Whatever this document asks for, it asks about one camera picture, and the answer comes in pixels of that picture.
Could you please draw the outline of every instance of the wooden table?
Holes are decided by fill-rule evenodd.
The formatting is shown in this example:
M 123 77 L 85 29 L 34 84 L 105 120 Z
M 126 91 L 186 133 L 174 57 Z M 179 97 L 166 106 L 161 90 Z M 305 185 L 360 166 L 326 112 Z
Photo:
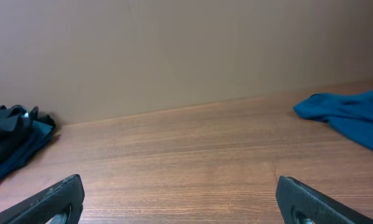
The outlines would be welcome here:
M 0 211 L 70 174 L 86 192 L 80 223 L 283 223 L 279 175 L 373 218 L 373 152 L 292 106 L 359 93 L 373 81 L 62 127 L 0 183 Z

